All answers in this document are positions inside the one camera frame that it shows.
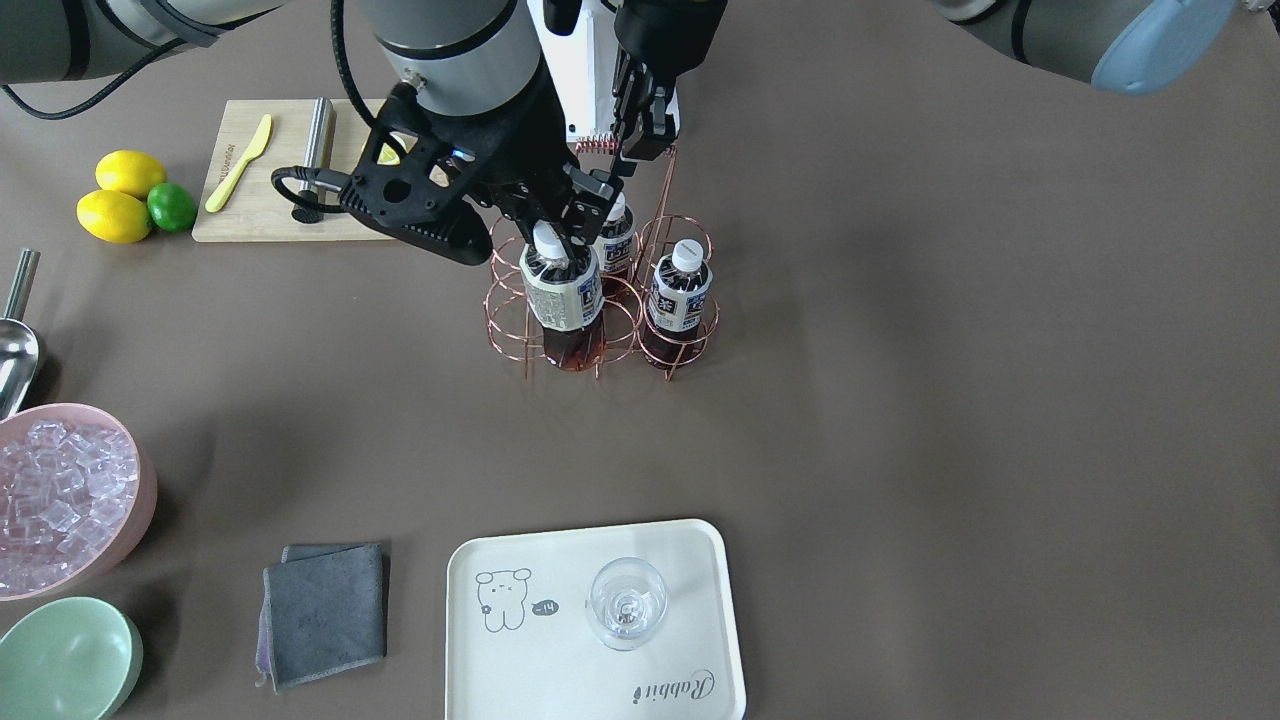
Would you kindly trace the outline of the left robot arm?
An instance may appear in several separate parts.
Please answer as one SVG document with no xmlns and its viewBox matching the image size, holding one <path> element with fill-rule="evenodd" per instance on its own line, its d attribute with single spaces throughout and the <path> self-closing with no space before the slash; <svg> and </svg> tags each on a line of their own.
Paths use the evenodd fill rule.
<svg viewBox="0 0 1280 720">
<path fill-rule="evenodd" d="M 1169 87 L 1212 46 L 1234 1 L 936 1 L 934 12 L 1024 65 L 1140 96 Z M 724 1 L 616 1 L 616 155 L 662 155 L 678 136 L 681 74 L 707 58 Z"/>
</svg>

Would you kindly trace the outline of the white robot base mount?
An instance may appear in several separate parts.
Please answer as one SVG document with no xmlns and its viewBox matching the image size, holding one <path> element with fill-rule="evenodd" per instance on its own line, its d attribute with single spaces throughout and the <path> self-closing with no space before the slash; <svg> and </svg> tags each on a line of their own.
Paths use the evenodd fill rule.
<svg viewBox="0 0 1280 720">
<path fill-rule="evenodd" d="M 535 29 L 564 113 L 566 138 L 577 150 L 620 152 L 612 135 L 620 1 L 530 1 Z M 678 123 L 678 100 L 673 114 Z"/>
</svg>

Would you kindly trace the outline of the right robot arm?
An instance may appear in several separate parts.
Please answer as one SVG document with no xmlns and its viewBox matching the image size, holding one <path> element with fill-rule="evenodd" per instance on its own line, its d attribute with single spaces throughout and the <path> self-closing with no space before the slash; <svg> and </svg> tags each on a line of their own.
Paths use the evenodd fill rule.
<svg viewBox="0 0 1280 720">
<path fill-rule="evenodd" d="M 342 172 L 294 165 L 275 191 L 314 214 L 346 214 L 384 236 L 468 266 L 494 246 L 479 208 L 497 208 L 544 263 L 593 265 L 621 191 L 585 172 L 535 20 L 522 1 L 361 1 L 398 72 L 378 111 L 355 87 L 342 1 L 330 5 L 335 65 L 369 136 Z M 87 111 L 164 56 L 207 47 L 274 1 L 5 1 L 3 92 L 45 120 Z"/>
</svg>

